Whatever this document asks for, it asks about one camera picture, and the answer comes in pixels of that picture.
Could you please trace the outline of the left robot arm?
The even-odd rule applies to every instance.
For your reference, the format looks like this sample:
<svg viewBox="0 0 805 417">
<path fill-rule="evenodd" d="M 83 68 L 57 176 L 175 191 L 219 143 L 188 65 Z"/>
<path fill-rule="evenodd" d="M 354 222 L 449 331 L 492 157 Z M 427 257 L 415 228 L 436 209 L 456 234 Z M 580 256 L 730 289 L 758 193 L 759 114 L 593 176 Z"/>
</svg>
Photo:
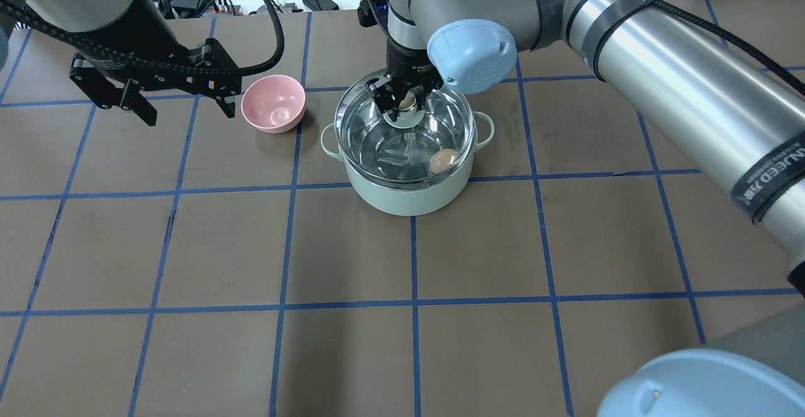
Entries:
<svg viewBox="0 0 805 417">
<path fill-rule="evenodd" d="M 74 34 L 87 45 L 78 45 L 69 79 L 101 109 L 132 111 L 154 126 L 157 110 L 147 101 L 147 91 L 176 89 L 212 99 L 222 113 L 233 118 L 234 96 L 242 89 L 240 77 L 192 77 L 185 71 L 139 69 L 136 58 L 199 70 L 221 70 L 234 65 L 218 40 L 208 38 L 189 49 L 176 39 L 152 0 L 2 0 L 2 31 L 9 34 L 19 16 L 9 8 L 24 10 L 35 21 L 44 21 Z M 89 45 L 104 45 L 123 58 L 92 52 Z"/>
</svg>

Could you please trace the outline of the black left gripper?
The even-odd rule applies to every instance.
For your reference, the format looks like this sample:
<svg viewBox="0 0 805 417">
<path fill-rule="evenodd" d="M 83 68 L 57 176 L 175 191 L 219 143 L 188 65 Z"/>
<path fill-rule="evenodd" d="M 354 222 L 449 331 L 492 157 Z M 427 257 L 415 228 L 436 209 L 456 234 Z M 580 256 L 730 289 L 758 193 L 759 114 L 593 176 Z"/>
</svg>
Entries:
<svg viewBox="0 0 805 417">
<path fill-rule="evenodd" d="M 69 78 L 99 108 L 132 111 L 155 126 L 158 111 L 143 91 L 176 89 L 210 98 L 227 118 L 235 116 L 241 77 L 195 77 L 184 71 L 234 67 L 230 54 L 214 38 L 194 49 L 181 45 L 150 0 L 132 0 L 115 21 L 75 36 L 92 47 L 77 47 Z"/>
</svg>

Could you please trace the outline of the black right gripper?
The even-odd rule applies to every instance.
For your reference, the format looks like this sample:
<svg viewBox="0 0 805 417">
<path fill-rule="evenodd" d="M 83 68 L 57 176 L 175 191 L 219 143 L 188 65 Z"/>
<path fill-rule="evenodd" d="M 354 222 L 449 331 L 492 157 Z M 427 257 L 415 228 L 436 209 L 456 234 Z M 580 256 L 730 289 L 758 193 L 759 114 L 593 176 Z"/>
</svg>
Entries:
<svg viewBox="0 0 805 417">
<path fill-rule="evenodd" d="M 380 113 L 400 122 L 406 111 L 423 109 L 426 98 L 443 85 L 426 53 L 419 28 L 393 0 L 362 0 L 357 10 L 363 28 L 379 27 L 386 37 L 386 67 L 365 84 Z"/>
</svg>

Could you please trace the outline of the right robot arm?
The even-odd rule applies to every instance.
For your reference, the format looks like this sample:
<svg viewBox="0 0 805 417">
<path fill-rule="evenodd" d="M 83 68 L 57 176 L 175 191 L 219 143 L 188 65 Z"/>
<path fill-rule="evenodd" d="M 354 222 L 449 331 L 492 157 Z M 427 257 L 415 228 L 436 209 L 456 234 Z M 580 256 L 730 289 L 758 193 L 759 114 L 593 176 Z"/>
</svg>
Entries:
<svg viewBox="0 0 805 417">
<path fill-rule="evenodd" d="M 386 73 L 370 93 L 472 95 L 518 53 L 563 40 L 787 254 L 803 292 L 803 83 L 662 0 L 386 0 Z M 802 416 L 803 305 L 621 380 L 600 416 Z"/>
</svg>

